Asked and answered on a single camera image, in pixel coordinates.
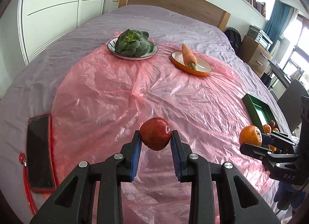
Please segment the right blue glove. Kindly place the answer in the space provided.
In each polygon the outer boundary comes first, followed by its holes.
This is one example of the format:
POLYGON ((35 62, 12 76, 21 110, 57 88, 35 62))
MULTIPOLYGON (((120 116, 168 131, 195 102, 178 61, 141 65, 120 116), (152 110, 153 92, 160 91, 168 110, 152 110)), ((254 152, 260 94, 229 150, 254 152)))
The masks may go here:
POLYGON ((277 203, 279 210, 287 210, 290 206, 293 209, 297 209, 304 202, 306 194, 303 189, 296 190, 289 183, 279 182, 273 201, 277 203))

